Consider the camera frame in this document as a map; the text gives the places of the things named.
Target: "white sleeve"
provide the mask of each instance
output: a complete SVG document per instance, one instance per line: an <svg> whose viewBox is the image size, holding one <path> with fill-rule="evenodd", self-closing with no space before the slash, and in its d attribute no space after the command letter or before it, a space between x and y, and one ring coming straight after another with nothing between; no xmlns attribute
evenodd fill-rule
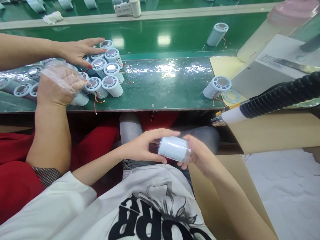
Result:
<svg viewBox="0 0 320 240"><path fill-rule="evenodd" d="M91 187L67 172L3 223L0 239L51 239L96 198Z"/></svg>

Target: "white sweatshirt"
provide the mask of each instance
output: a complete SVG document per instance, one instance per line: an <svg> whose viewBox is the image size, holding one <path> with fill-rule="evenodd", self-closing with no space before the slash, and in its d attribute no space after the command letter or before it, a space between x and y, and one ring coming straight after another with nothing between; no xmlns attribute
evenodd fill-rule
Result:
<svg viewBox="0 0 320 240"><path fill-rule="evenodd" d="M214 239L184 175L157 164L96 192L71 172L0 226L1 240Z"/></svg>

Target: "black corrugated hose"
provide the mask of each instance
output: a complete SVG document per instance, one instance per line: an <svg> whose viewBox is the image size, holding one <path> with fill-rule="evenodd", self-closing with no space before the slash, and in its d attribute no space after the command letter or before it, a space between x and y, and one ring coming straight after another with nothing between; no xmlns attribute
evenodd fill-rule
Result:
<svg viewBox="0 0 320 240"><path fill-rule="evenodd" d="M313 72L254 97L242 104L240 110L245 117L254 118L317 97L320 97L320 72Z"/></svg>

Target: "gray pants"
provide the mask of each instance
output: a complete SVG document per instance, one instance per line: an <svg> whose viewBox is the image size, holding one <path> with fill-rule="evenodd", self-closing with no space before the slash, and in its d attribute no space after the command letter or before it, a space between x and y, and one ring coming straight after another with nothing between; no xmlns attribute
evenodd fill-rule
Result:
<svg viewBox="0 0 320 240"><path fill-rule="evenodd" d="M124 112L120 116L120 135L121 135L121 144L125 144L127 142L132 141L139 135L143 133L139 119L133 112ZM217 152L219 145L219 134L217 130L213 127L198 127L190 130L181 131L179 137L183 137L187 134L190 134L201 142L203 142L214 154ZM149 161L134 161L130 159L125 159L123 164L123 170L131 170L136 167L148 166L153 164L158 164L157 162L149 162ZM190 173L188 168L186 170L182 170L181 167L174 164L174 167L179 169L183 175L188 179L189 183L191 183Z"/></svg>

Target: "knee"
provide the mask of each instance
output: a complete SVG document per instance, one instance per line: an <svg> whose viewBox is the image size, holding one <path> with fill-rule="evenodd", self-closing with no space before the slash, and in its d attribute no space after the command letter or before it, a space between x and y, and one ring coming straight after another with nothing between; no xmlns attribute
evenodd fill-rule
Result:
<svg viewBox="0 0 320 240"><path fill-rule="evenodd" d="M214 141L217 141L217 142L220 141L219 133L214 127L204 126L204 127L201 127L199 129L199 131L206 138L210 138L211 140L214 140Z"/></svg>

